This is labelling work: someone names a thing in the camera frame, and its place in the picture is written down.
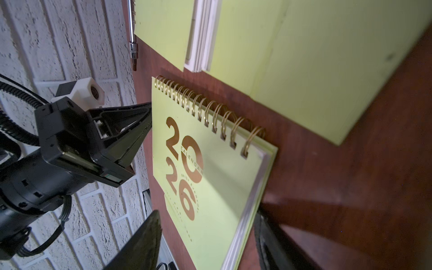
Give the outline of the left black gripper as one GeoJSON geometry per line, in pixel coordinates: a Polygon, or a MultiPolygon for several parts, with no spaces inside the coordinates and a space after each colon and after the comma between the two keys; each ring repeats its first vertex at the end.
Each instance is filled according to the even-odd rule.
{"type": "Polygon", "coordinates": [[[152,128],[152,103],[83,110],[64,97],[35,112],[39,149],[1,170],[1,235],[21,234],[92,182],[118,187],[152,128]]]}

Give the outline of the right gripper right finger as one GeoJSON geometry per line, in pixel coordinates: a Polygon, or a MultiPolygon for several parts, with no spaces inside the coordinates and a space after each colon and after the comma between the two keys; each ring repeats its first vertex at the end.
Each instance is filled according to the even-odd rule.
{"type": "Polygon", "coordinates": [[[262,210],[254,218],[254,236],[261,269],[317,269],[317,264],[262,210]]]}

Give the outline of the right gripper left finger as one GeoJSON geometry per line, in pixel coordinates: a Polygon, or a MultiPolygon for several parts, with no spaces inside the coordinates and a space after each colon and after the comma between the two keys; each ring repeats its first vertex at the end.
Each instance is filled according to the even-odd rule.
{"type": "Polygon", "coordinates": [[[155,270],[161,238],[160,213],[154,210],[105,269],[155,270]]]}

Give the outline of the green calendar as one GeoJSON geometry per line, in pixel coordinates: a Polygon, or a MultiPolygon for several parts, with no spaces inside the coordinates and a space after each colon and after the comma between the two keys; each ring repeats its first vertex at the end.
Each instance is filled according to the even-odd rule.
{"type": "Polygon", "coordinates": [[[136,1],[135,35],[340,145],[432,22],[430,1],[136,1]]]}
{"type": "Polygon", "coordinates": [[[198,270],[238,268],[277,154],[222,103],[152,79],[153,175],[198,270]]]}

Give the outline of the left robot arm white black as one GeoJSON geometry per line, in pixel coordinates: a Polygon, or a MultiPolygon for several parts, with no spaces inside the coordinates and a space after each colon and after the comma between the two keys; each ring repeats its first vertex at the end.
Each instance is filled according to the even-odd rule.
{"type": "Polygon", "coordinates": [[[87,184],[119,187],[152,127],[152,105],[83,110],[64,97],[35,112],[39,148],[1,166],[1,259],[43,252],[63,232],[72,196],[87,184]],[[25,248],[31,224],[62,208],[58,228],[41,246],[25,248]]]}

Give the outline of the black screwdriver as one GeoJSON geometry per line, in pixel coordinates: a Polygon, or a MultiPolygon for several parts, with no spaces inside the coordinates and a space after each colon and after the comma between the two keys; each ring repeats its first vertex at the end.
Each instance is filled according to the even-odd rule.
{"type": "Polygon", "coordinates": [[[136,41],[135,31],[135,1],[127,0],[128,7],[128,23],[129,23],[129,51],[131,58],[132,70],[135,72],[137,70],[137,60],[138,60],[138,44],[136,41]]]}

